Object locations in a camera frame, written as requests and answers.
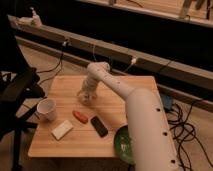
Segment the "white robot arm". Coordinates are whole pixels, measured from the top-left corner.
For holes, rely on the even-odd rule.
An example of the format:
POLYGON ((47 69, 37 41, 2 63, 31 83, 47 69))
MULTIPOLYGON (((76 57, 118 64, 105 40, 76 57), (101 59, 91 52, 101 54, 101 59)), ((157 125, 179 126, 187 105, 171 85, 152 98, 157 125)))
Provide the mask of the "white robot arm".
POLYGON ((160 98, 146 88, 131 86, 109 73, 106 62, 87 66, 88 75, 78 93, 90 105, 103 82, 125 101, 128 131, 136 171, 180 171, 174 142, 160 98))

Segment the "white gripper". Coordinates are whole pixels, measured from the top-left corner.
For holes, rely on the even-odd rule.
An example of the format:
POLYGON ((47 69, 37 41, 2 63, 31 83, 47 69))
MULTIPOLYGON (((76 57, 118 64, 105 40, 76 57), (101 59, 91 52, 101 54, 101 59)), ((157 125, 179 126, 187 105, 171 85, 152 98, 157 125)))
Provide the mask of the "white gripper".
POLYGON ((97 93, 95 89, 81 89, 78 93, 77 93, 77 97, 80 101, 83 102, 83 98, 92 98, 92 99, 96 99, 97 98, 97 93))

